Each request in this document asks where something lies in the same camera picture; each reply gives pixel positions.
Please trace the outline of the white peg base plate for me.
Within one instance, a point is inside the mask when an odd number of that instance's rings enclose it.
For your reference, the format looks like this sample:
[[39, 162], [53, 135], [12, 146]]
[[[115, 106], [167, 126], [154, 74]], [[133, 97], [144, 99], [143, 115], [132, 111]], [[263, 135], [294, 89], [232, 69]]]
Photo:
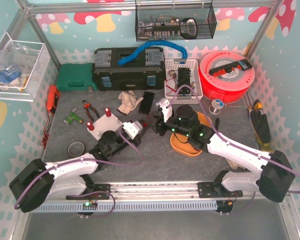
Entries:
[[93, 122], [91, 125], [94, 127], [93, 130], [90, 130], [87, 127], [87, 131], [98, 141], [101, 139], [103, 133], [106, 131], [116, 132], [123, 123], [120, 119], [111, 113], [111, 116], [104, 114], [98, 120]]

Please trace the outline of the white leather work glove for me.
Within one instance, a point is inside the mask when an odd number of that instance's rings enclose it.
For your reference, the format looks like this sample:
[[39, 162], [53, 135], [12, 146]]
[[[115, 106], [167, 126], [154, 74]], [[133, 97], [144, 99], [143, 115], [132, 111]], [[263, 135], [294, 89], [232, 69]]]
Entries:
[[141, 96], [137, 98], [134, 91], [129, 90], [128, 92], [122, 91], [119, 94], [118, 99], [121, 100], [121, 105], [117, 108], [117, 111], [124, 115], [128, 115], [131, 111], [135, 110], [144, 97]]

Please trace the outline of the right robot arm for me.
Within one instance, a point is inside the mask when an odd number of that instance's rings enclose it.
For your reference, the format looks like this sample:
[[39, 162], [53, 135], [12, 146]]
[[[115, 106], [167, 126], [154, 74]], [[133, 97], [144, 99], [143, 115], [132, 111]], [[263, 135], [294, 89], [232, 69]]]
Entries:
[[162, 98], [155, 105], [159, 111], [154, 118], [157, 134], [179, 134], [186, 137], [185, 143], [192, 149], [224, 157], [247, 170], [221, 172], [218, 177], [224, 189], [259, 192], [273, 202], [283, 201], [296, 176], [283, 152], [261, 151], [226, 137], [213, 125], [202, 124], [198, 112], [188, 104], [173, 111], [170, 101]]

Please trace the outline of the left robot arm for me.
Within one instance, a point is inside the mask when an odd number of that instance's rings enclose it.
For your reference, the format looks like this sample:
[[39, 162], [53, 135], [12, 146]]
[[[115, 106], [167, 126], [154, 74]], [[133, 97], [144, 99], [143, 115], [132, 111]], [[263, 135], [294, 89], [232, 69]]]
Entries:
[[149, 126], [143, 121], [124, 122], [118, 131], [107, 130], [87, 153], [59, 162], [32, 160], [9, 184], [16, 200], [14, 209], [31, 212], [46, 200], [86, 200], [95, 205], [98, 198], [108, 199], [109, 185], [98, 186], [90, 177], [107, 165], [126, 147], [135, 151]]

